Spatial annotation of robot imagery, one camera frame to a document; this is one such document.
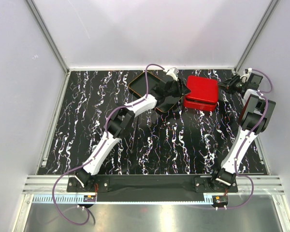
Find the red chocolate box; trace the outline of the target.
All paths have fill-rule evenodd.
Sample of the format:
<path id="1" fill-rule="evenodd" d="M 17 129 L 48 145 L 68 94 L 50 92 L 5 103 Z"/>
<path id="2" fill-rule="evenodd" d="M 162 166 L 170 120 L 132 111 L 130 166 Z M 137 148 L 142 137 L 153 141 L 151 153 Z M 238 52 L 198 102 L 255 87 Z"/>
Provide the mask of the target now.
<path id="1" fill-rule="evenodd" d="M 184 98 L 183 105 L 186 108 L 190 108 L 190 109 L 212 112 L 216 108 L 217 103 L 218 103 L 217 101 L 208 102 L 208 101 L 199 101 L 199 100 Z"/>

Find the red box lid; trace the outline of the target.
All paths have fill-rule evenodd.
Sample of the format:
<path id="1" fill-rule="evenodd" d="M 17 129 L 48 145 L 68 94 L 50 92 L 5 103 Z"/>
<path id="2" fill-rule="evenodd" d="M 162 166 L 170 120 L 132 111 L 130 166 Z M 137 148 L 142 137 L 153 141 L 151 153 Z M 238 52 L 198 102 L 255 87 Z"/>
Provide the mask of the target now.
<path id="1" fill-rule="evenodd" d="M 215 79 L 190 75 L 187 80 L 190 93 L 185 101 L 215 105 L 218 102 L 218 81 Z"/>

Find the metal tweezers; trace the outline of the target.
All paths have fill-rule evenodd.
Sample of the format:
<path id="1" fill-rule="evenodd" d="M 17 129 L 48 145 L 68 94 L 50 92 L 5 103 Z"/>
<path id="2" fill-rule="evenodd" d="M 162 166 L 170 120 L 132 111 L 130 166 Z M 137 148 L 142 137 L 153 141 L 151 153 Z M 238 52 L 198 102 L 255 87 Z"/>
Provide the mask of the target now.
<path id="1" fill-rule="evenodd" d="M 127 140 L 125 139 L 125 143 L 126 143 L 126 145 L 127 145 L 127 148 L 128 148 L 128 150 L 129 150 L 131 153 L 134 152 L 133 147 L 134 147 L 134 140 L 135 140 L 136 130 L 138 129 L 138 121 L 139 121 L 139 118 L 137 117 L 137 120 L 136 120 L 136 122 L 135 122 L 135 128 L 134 128 L 134 131 L 133 131 L 133 133 L 132 133 L 132 144 L 129 145 L 128 142 L 127 142 Z"/>

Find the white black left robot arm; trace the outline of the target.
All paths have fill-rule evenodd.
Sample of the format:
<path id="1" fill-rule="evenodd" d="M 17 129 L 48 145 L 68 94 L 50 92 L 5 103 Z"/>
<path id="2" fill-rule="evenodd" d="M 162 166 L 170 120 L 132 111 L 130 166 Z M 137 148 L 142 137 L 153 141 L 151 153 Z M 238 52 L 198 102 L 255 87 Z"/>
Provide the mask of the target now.
<path id="1" fill-rule="evenodd" d="M 95 180 L 92 176 L 99 172 L 102 163 L 113 147 L 129 134 L 131 125 L 137 116 L 156 108 L 169 96 L 182 98 L 190 92 L 191 90 L 181 79 L 160 81 L 151 90 L 146 87 L 146 94 L 141 98 L 114 109 L 107 117 L 104 133 L 98 145 L 85 163 L 75 171 L 74 177 L 78 181 L 78 186 L 83 191 L 90 191 L 94 188 Z"/>

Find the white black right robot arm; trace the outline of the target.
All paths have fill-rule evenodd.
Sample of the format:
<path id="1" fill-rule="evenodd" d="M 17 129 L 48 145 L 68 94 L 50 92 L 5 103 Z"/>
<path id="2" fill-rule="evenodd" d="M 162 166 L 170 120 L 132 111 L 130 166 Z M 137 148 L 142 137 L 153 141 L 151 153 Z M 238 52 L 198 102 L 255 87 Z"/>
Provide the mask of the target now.
<path id="1" fill-rule="evenodd" d="M 270 82 L 269 91 L 261 91 L 259 86 L 266 76 L 256 69 L 246 69 L 243 75 L 220 82 L 219 88 L 229 94 L 239 93 L 244 102 L 238 121 L 238 133 L 220 168 L 213 172 L 209 186 L 214 191 L 227 190 L 236 185 L 239 165 L 250 144 L 264 132 L 274 112 L 276 102 L 266 98 L 265 94 L 273 89 Z"/>

